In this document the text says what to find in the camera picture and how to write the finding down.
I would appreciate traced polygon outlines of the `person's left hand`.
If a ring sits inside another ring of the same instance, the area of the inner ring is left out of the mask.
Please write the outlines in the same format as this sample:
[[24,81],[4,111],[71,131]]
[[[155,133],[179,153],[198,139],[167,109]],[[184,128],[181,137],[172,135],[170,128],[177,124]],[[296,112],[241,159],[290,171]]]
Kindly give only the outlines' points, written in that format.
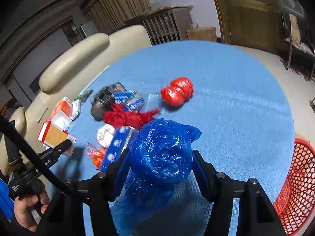
[[42,181],[40,181],[40,183],[40,197],[36,195],[25,195],[24,197],[17,197],[14,200],[14,213],[11,225],[15,227],[18,235],[32,235],[36,232],[38,224],[35,222],[29,208],[40,202],[42,204],[41,213],[44,214],[50,203],[45,185]]

